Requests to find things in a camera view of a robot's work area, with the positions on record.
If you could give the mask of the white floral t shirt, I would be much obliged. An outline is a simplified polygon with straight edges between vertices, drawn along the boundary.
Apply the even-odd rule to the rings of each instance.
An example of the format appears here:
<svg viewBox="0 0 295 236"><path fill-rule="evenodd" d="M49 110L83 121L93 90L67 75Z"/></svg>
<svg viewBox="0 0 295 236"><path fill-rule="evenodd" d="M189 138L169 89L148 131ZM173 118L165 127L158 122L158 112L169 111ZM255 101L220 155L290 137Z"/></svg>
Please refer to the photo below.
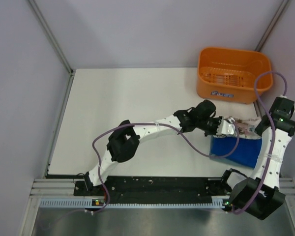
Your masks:
<svg viewBox="0 0 295 236"><path fill-rule="evenodd" d="M261 117L249 118L249 119L239 119L234 117L228 117L227 121L231 124L235 123L239 131L239 137L248 140L258 140L261 136L255 132L255 128L261 122Z"/></svg>

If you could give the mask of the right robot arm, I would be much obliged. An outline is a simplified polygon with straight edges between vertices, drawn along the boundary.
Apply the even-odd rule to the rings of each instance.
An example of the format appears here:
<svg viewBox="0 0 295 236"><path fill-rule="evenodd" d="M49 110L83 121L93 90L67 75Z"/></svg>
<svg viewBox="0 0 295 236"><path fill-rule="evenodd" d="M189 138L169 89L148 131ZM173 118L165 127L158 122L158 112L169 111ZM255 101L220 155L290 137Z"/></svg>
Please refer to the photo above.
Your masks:
<svg viewBox="0 0 295 236"><path fill-rule="evenodd" d="M224 172L219 187L230 195L226 203L228 212L247 212L264 220L285 202L279 177L285 150L295 133L294 111L294 101L282 95L275 98L268 114L255 129L262 138L262 145L252 174L244 177L234 169Z"/></svg>

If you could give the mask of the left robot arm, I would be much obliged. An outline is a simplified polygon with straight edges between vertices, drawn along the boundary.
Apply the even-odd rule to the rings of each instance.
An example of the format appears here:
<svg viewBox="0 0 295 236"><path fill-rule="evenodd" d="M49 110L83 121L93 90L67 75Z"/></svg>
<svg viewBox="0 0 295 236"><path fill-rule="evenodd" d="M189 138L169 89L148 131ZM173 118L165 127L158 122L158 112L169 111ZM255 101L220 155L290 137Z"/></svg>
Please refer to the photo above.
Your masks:
<svg viewBox="0 0 295 236"><path fill-rule="evenodd" d="M85 174L85 190L91 195L98 194L102 183L117 164L133 158L139 145L146 141L166 135L182 135L195 129L204 131L205 136L223 135L225 121L222 116L215 115L216 106L211 101L205 100L196 107L178 110L160 120L145 123L122 121L119 126L93 140L92 147L95 148L95 143L99 139L110 135L103 158L99 158L98 164Z"/></svg>

